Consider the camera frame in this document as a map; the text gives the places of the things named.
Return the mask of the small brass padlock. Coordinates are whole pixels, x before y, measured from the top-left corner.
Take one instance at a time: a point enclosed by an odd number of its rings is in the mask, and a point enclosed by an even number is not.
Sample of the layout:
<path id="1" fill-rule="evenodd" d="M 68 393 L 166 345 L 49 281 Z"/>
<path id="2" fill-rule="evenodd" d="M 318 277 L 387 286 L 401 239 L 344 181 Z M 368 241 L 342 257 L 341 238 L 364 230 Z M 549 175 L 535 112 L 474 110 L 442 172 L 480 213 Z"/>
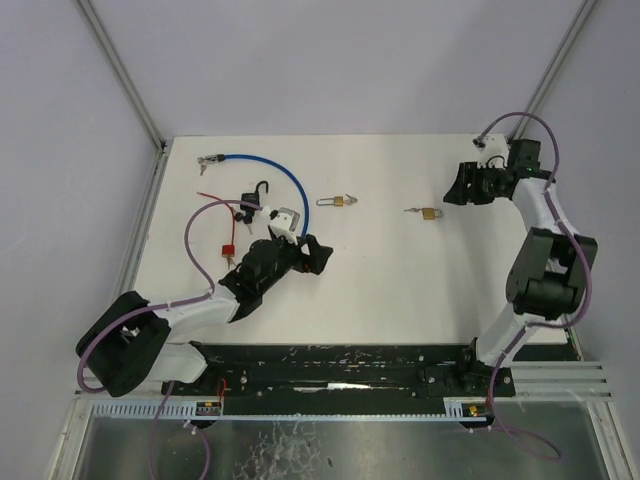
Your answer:
<path id="1" fill-rule="evenodd" d="M 443 212 L 440 209 L 432 207 L 424 207 L 420 209 L 422 218 L 426 221 L 433 221 L 443 217 Z"/>

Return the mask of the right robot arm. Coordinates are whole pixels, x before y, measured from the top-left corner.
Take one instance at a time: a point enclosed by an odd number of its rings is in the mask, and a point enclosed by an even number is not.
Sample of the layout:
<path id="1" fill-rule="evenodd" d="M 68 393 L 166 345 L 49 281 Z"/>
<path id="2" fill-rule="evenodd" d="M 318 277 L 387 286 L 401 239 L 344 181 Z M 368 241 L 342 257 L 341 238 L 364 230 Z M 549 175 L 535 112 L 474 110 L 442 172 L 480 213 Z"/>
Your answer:
<path id="1" fill-rule="evenodd" d="M 538 330 L 569 328 L 569 318 L 583 314 L 590 301 L 597 242 L 580 235 L 556 205 L 556 184 L 539 153 L 540 143 L 525 139 L 515 141 L 506 157 L 463 162 L 443 198 L 458 206 L 508 199 L 527 229 L 507 275 L 506 305 L 470 345 L 471 358 L 489 368 L 508 366 Z M 498 158 L 501 166 L 494 164 Z"/>

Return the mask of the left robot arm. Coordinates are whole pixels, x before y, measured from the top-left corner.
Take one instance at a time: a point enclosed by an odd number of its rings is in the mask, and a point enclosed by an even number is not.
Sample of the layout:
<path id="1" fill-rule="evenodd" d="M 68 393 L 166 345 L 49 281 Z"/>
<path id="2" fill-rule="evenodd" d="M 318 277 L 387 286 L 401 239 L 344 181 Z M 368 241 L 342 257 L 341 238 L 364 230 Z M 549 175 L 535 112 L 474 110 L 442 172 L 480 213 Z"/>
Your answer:
<path id="1" fill-rule="evenodd" d="M 194 345 L 196 331 L 246 318 L 286 274 L 319 275 L 333 252 L 313 235 L 295 244 L 261 239 L 212 290 L 195 298 L 152 305 L 136 291 L 120 295 L 76 345 L 78 385 L 121 397 L 146 381 L 195 382 L 207 368 Z"/>

